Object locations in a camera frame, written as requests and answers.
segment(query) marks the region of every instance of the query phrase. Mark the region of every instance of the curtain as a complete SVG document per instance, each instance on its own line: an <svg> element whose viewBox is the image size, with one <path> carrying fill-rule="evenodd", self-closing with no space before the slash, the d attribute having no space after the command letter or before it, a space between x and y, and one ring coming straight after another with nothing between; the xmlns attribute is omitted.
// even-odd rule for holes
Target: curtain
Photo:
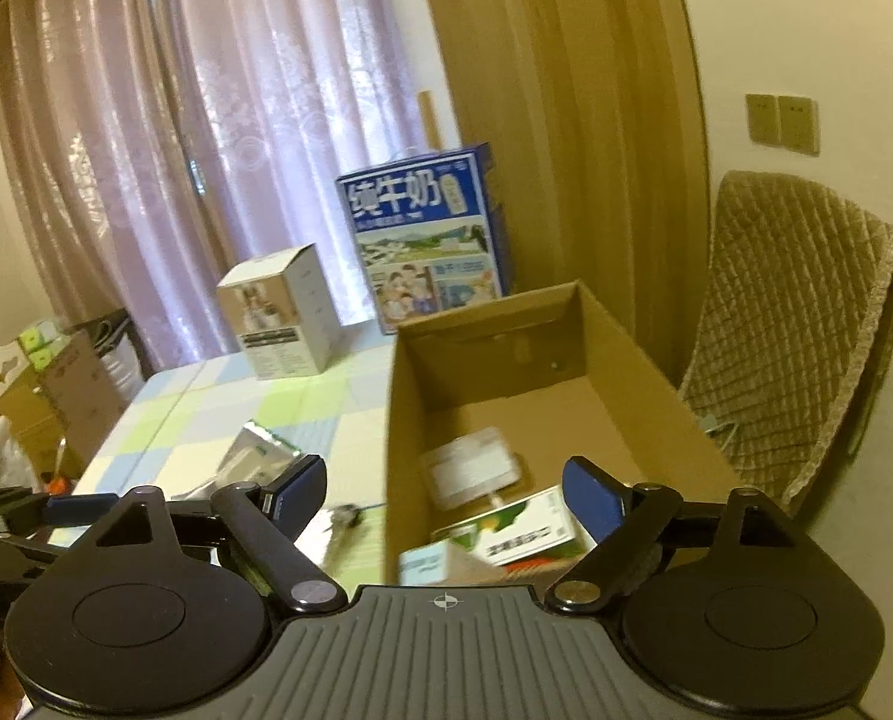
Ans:
<svg viewBox="0 0 893 720"><path fill-rule="evenodd" d="M683 0L430 6L462 138L493 144L514 200L519 287L584 279L679 381L705 287L709 207Z"/></svg>
<svg viewBox="0 0 893 720"><path fill-rule="evenodd" d="M157 367L234 351L233 263L315 242L368 316L341 170L421 143L385 0L0 0L0 132L56 311Z"/></svg>

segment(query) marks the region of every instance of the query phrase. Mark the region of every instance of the black mechanical device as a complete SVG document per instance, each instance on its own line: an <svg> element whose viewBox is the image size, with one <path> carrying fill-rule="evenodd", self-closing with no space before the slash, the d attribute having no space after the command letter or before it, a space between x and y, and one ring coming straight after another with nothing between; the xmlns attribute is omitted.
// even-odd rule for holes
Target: black mechanical device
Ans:
<svg viewBox="0 0 893 720"><path fill-rule="evenodd" d="M758 490L690 503L571 459L564 497L598 546L542 600L522 586L348 600L293 543L325 490L316 456L203 502L0 490L0 622L32 717L862 716L879 614ZM67 551L20 538L90 521Z"/></svg>

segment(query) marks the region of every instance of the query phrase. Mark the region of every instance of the checkered tablecloth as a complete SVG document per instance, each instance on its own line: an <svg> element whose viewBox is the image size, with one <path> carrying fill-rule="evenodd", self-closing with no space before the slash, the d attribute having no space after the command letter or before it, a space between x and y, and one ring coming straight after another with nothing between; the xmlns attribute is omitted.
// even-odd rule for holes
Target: checkered tablecloth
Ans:
<svg viewBox="0 0 893 720"><path fill-rule="evenodd" d="M157 373L76 492L122 495L136 485L157 485L170 498L193 490L216 472L243 423L255 419L326 459L328 505L368 507L336 578L347 590L381 581L391 363L392 338L365 322L344 328L330 367L318 376L258 381L242 354Z"/></svg>

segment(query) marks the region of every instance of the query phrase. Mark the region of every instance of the open cardboard box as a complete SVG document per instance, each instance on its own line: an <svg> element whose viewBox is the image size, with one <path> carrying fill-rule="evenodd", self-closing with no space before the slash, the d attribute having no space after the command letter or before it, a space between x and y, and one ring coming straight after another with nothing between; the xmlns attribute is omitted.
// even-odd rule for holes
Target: open cardboard box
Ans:
<svg viewBox="0 0 893 720"><path fill-rule="evenodd" d="M687 500L724 501L739 481L669 382L581 283L400 325L387 428L387 581L401 552L481 514L435 508L419 456L497 427L523 478L513 501L560 483L584 455L627 484L653 481Z"/></svg>

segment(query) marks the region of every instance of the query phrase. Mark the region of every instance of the power socket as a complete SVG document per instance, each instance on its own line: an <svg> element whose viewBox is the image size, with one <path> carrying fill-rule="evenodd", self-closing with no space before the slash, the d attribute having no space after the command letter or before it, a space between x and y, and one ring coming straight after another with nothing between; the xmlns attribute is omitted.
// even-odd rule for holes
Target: power socket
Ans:
<svg viewBox="0 0 893 720"><path fill-rule="evenodd" d="M764 146L779 146L779 103L774 95L747 95L750 140Z"/></svg>
<svg viewBox="0 0 893 720"><path fill-rule="evenodd" d="M780 97L779 127L783 146L803 154L819 154L819 105L816 100Z"/></svg>

